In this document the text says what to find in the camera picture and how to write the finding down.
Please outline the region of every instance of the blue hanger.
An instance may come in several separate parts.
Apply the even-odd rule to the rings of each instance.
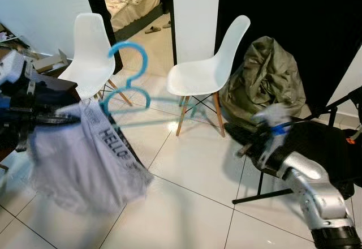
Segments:
[[[138,50],[140,53],[141,53],[141,56],[142,56],[142,66],[141,66],[141,70],[135,74],[135,75],[132,75],[130,76],[129,78],[127,78],[127,81],[126,81],[126,86],[125,87],[121,87],[121,88],[118,88],[118,89],[115,89],[114,91],[112,91],[106,98],[103,102],[101,102],[101,105],[103,106],[103,109],[104,109],[104,113],[106,115],[110,115],[110,114],[117,114],[117,113],[125,113],[125,112],[131,112],[131,111],[142,111],[142,110],[145,110],[147,108],[149,108],[150,104],[151,104],[151,98],[148,94],[147,91],[145,91],[144,89],[141,89],[139,87],[132,87],[132,81],[133,80],[136,80],[137,78],[141,77],[146,69],[147,69],[147,65],[148,65],[148,56],[147,56],[147,53],[145,51],[145,49],[135,43],[135,42],[132,42],[132,41],[121,41],[121,42],[117,42],[115,45],[112,46],[112,48],[109,50],[108,52],[108,57],[112,57],[119,49],[123,49],[123,48],[128,48],[128,47],[131,47],[131,48],[134,48],[136,50]],[[114,110],[114,111],[109,111],[108,110],[108,103],[109,103],[109,100],[114,96],[116,95],[117,93],[119,92],[123,92],[123,91],[129,91],[129,90],[133,90],[133,91],[137,91],[137,92],[140,92],[142,93],[145,98],[146,98],[146,107],[145,108],[140,108],[140,109],[127,109],[127,110]]]

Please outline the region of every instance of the white chair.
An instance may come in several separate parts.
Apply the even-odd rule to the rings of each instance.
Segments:
[[[180,105],[185,98],[176,136],[180,134],[190,96],[212,94],[221,135],[225,137],[218,91],[225,85],[230,76],[236,50],[249,26],[248,17],[244,15],[237,17],[229,26],[215,56],[203,61],[177,64],[169,72],[167,76],[168,92],[181,96]]]
[[[102,16],[79,14],[74,24],[74,59],[59,78],[76,82],[76,90],[82,100],[96,97],[97,93],[101,98],[100,89],[107,81],[117,89],[110,80],[115,68],[114,56],[108,58],[110,48]],[[123,93],[119,94],[132,105]]]

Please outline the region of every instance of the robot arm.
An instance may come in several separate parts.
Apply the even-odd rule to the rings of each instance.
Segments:
[[[276,176],[297,194],[316,247],[362,248],[344,199],[330,183],[327,171],[300,153],[288,153],[283,149],[288,133],[286,124],[290,123],[283,105],[274,104],[255,118],[270,129],[264,150],[260,156],[252,158],[253,163],[261,171],[266,168],[274,170]]]

